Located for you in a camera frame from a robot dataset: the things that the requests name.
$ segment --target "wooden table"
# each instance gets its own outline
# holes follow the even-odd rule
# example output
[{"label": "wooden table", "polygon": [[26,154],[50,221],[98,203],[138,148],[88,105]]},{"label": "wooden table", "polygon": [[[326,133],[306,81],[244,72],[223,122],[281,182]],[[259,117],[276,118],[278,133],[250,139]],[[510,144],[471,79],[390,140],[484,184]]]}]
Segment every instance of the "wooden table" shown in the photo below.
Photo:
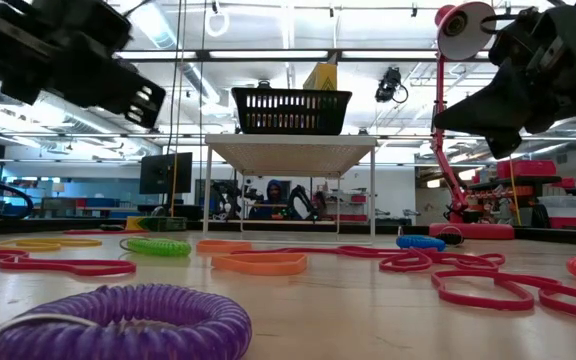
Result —
[{"label": "wooden table", "polygon": [[[63,236],[54,233],[23,235]],[[200,233],[174,233],[193,244]],[[239,234],[217,234],[238,239]],[[321,236],[247,233],[271,241],[320,241]],[[0,236],[0,240],[11,236]],[[296,276],[259,277],[213,270],[210,258],[193,253],[188,259],[126,254],[121,235],[103,235],[102,247],[35,253],[38,258],[131,260],[135,275],[77,278],[55,272],[0,272],[0,323],[36,305],[91,291],[100,285],[170,283],[222,294],[241,304],[253,321],[254,338],[245,359],[576,359],[576,318],[546,310],[500,312],[441,301],[429,273],[388,274],[377,260],[310,255],[308,269]],[[342,241],[369,241],[368,236],[341,236]],[[377,237],[380,246],[393,237]],[[276,243],[255,248],[282,247]],[[575,245],[532,241],[467,241],[465,253],[501,252],[507,272],[543,275],[576,286],[566,260]],[[449,288],[472,295],[496,294],[492,283],[451,281]]]}]

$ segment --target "coiled keychain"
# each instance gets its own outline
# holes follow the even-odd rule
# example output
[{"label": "coiled keychain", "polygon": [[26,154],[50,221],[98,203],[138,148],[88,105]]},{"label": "coiled keychain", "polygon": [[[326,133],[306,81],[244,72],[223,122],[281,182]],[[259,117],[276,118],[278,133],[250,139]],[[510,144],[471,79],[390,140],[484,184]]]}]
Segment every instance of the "coiled keychain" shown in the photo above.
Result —
[{"label": "coiled keychain", "polygon": [[446,226],[437,234],[436,238],[443,240],[446,245],[457,246],[464,242],[464,235],[461,233],[461,230],[455,226]]},{"label": "coiled keychain", "polygon": [[188,256],[192,250],[190,244],[185,241],[144,237],[122,239],[119,247],[127,251],[156,256]]},{"label": "coiled keychain", "polygon": [[418,248],[418,249],[429,249],[435,248],[437,251],[444,251],[446,248],[446,243],[443,240],[436,239],[430,236],[424,235],[404,235],[401,226],[397,230],[397,246],[402,249],[407,248]]},{"label": "coiled keychain", "polygon": [[[154,321],[144,327],[125,321]],[[43,304],[0,326],[0,360],[239,360],[252,339],[233,300],[164,284],[102,286]]]}]

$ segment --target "hood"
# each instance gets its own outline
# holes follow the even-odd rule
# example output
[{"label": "hood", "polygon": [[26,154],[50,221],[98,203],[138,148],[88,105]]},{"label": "hood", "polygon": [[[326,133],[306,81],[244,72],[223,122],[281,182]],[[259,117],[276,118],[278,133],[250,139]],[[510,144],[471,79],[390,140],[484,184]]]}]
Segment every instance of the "hood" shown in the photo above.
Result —
[{"label": "hood", "polygon": [[270,200],[270,187],[273,185],[281,189],[281,182],[279,182],[279,180],[273,179],[268,181],[268,186],[266,186],[266,199],[268,200]]}]

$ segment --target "ceiling light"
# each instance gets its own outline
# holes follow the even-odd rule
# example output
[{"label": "ceiling light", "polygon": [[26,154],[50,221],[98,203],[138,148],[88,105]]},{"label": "ceiling light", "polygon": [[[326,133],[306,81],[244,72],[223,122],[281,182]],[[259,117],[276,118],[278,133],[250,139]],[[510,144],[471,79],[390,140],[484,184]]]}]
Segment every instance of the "ceiling light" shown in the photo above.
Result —
[{"label": "ceiling light", "polygon": [[466,170],[459,173],[459,178],[464,181],[472,180],[475,177],[475,170]]},{"label": "ceiling light", "polygon": [[456,163],[456,162],[465,161],[468,159],[470,159],[470,154],[460,154],[460,155],[457,155],[457,156],[453,157],[452,159],[450,159],[450,162]]},{"label": "ceiling light", "polygon": [[343,59],[437,59],[437,50],[407,51],[407,50],[384,50],[384,51],[344,51]]},{"label": "ceiling light", "polygon": [[122,59],[132,61],[195,59],[197,57],[197,54],[194,51],[181,51],[181,50],[120,51],[117,52],[116,54]]},{"label": "ceiling light", "polygon": [[201,113],[205,116],[231,116],[232,110],[226,106],[206,103],[201,107]]},{"label": "ceiling light", "polygon": [[328,52],[324,50],[271,50],[271,51],[211,51],[215,59],[309,59],[325,60]]},{"label": "ceiling light", "polygon": [[159,49],[177,46],[177,39],[168,21],[154,2],[140,6],[130,14],[130,19]]},{"label": "ceiling light", "polygon": [[441,180],[432,180],[426,183],[429,189],[436,189],[441,186]]},{"label": "ceiling light", "polygon": [[559,145],[548,146],[548,147],[545,147],[545,148],[543,148],[543,149],[539,149],[539,150],[537,150],[537,151],[533,151],[532,153],[533,153],[533,154],[544,154],[544,153],[553,151],[553,150],[555,150],[555,149],[557,149],[557,148],[560,148],[560,147],[562,147],[562,146],[564,146],[564,145],[566,145],[566,144],[559,144]]},{"label": "ceiling light", "polygon": [[574,141],[576,137],[565,137],[565,136],[524,136],[524,141]]},{"label": "ceiling light", "polygon": [[22,137],[18,137],[18,136],[13,136],[13,137],[0,136],[0,139],[4,140],[4,141],[14,142],[14,143],[17,143],[20,145],[29,146],[29,147],[36,148],[36,149],[41,147],[41,145],[34,140],[31,140],[28,138],[22,138]]}]

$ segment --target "red rubber band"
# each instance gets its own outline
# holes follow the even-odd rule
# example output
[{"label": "red rubber band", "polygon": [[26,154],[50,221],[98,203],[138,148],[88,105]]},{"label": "red rubber band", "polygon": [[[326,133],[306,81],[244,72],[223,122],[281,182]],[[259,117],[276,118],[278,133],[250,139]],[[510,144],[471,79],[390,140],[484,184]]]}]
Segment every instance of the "red rubber band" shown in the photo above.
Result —
[{"label": "red rubber band", "polygon": [[[494,279],[495,284],[501,286],[513,294],[517,295],[520,300],[496,300],[486,299],[474,296],[460,295],[451,293],[446,290],[443,278],[456,276],[476,276]],[[567,295],[576,298],[576,289],[564,286],[561,282],[540,276],[516,275],[491,271],[476,270],[453,270],[439,271],[431,277],[433,285],[437,287],[439,298],[453,304],[483,307],[497,310],[530,310],[534,304],[532,294],[521,288],[517,284],[529,285],[539,288],[539,301],[544,307],[576,315],[576,305],[556,299],[555,295]]]},{"label": "red rubber band", "polygon": [[431,254],[430,257],[435,262],[435,264],[453,265],[461,270],[499,270],[499,265],[483,256],[462,255],[455,253],[436,253]]},{"label": "red rubber band", "polygon": [[0,269],[54,270],[79,276],[104,276],[134,273],[137,265],[125,260],[31,259],[23,250],[0,250]]},{"label": "red rubber band", "polygon": [[[510,311],[524,311],[532,309],[535,305],[535,298],[521,286],[508,281],[512,276],[507,275],[509,274],[481,270],[450,270],[438,271],[432,274],[431,280],[432,284],[437,287],[439,298],[453,304]],[[458,276],[475,276],[494,279],[495,285],[515,294],[519,300],[489,299],[478,296],[456,294],[448,291],[446,289],[446,284],[442,279]]]},{"label": "red rubber band", "polygon": [[383,271],[420,271],[430,269],[432,259],[419,251],[410,251],[406,254],[395,255],[382,260],[379,263],[379,270]]}]

